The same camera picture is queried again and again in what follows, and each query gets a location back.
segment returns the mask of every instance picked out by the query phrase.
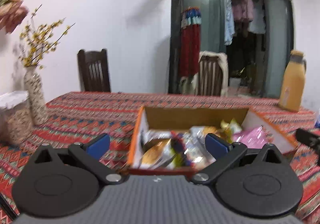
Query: dark wooden chair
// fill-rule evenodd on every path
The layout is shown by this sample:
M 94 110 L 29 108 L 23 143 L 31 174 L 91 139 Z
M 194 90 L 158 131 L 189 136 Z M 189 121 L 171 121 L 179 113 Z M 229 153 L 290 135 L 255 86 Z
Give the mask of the dark wooden chair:
M 199 61 L 197 94 L 202 96 L 220 96 L 222 76 L 218 57 L 202 56 Z
M 80 78 L 85 91 L 111 92 L 107 50 L 78 52 Z

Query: metal screw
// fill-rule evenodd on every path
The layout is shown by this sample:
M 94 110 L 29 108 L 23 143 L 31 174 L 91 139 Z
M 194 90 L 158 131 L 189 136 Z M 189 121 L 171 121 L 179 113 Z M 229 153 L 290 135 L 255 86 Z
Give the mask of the metal screw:
M 116 173 L 108 174 L 106 176 L 106 180 L 109 182 L 119 182 L 119 181 L 121 181 L 121 175 L 116 174 Z
M 206 173 L 197 173 L 193 176 L 193 180 L 195 180 L 195 181 L 208 181 L 209 176 Z

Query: blue gripper pad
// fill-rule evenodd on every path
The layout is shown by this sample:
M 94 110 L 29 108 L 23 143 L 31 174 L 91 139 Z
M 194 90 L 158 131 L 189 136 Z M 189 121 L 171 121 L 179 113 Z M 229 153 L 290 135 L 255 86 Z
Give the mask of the blue gripper pad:
M 86 152 L 93 158 L 99 160 L 110 147 L 110 136 L 102 134 L 87 144 Z
M 207 134 L 205 137 L 205 148 L 216 159 L 223 157 L 232 149 L 232 145 L 215 134 Z

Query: yellow thermos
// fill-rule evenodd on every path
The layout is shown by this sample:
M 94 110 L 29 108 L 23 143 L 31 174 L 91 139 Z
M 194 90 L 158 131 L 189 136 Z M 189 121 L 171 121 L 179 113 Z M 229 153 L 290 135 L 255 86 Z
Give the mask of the yellow thermos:
M 289 111 L 299 111 L 306 78 L 307 63 L 303 52 L 292 50 L 285 69 L 279 107 Z

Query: thermos lid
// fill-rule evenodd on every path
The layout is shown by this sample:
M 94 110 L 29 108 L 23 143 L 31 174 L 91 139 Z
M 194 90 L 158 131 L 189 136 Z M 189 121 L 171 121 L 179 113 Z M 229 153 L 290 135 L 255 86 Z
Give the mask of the thermos lid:
M 298 50 L 292 50 L 290 54 L 291 55 L 299 55 L 299 56 L 302 56 L 302 57 L 304 56 L 304 53 L 301 52 L 301 51 L 298 51 Z

